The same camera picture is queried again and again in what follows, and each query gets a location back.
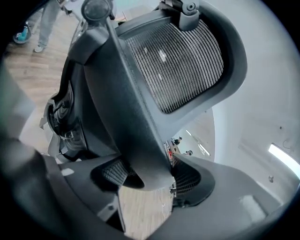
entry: pants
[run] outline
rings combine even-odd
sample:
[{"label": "pants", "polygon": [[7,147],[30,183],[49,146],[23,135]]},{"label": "pants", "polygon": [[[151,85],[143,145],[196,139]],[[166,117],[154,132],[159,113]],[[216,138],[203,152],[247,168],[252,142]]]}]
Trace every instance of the pants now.
[{"label": "pants", "polygon": [[49,0],[43,9],[38,45],[46,47],[49,41],[49,36],[52,32],[53,25],[60,12],[60,6],[56,0]]}]

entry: light wood flooring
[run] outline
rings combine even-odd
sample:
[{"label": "light wood flooring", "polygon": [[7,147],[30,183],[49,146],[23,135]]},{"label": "light wood flooring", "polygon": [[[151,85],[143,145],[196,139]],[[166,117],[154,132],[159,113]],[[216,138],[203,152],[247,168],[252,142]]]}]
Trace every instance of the light wood flooring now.
[{"label": "light wood flooring", "polygon": [[[12,77],[36,104],[21,140],[40,152],[46,152],[48,145],[38,124],[46,102],[59,90],[61,72],[77,23],[75,17],[61,12],[49,45],[41,53],[33,52],[38,42],[38,29],[30,42],[24,45],[10,44],[7,48],[5,62]],[[147,238],[157,229],[172,209],[168,189],[142,192],[123,187],[120,190],[120,200],[126,235],[139,240]]]}]

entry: white shoe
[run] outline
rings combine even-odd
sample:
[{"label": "white shoe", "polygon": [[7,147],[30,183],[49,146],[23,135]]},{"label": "white shoe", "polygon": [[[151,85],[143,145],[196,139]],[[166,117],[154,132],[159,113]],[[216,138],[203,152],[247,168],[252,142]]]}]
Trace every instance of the white shoe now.
[{"label": "white shoe", "polygon": [[34,49],[34,51],[35,51],[36,53],[40,53],[40,52],[43,51],[43,50],[44,50],[44,47],[41,47],[41,46],[39,46],[39,45],[37,45],[36,48]]}]

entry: ceiling light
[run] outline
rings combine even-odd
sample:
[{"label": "ceiling light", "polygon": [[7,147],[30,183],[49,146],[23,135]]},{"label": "ceiling light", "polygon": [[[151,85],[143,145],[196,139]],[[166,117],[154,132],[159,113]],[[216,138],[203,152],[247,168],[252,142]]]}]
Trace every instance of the ceiling light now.
[{"label": "ceiling light", "polygon": [[210,153],[201,144],[199,144],[198,146],[199,148],[203,149],[208,156],[210,156]]},{"label": "ceiling light", "polygon": [[283,162],[289,169],[291,169],[300,179],[300,165],[287,153],[282,151],[279,147],[271,144],[269,152]]},{"label": "ceiling light", "polygon": [[190,136],[192,136],[192,134],[191,134],[189,131],[186,130],[186,132],[187,132]]}]

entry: oval mesh opening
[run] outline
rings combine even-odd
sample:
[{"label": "oval mesh opening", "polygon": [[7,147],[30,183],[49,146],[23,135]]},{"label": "oval mesh opening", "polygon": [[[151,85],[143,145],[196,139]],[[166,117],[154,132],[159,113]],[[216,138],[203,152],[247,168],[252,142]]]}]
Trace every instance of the oval mesh opening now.
[{"label": "oval mesh opening", "polygon": [[158,107],[171,113],[215,85],[224,63],[218,42],[199,20],[193,31],[172,23],[126,40]]}]

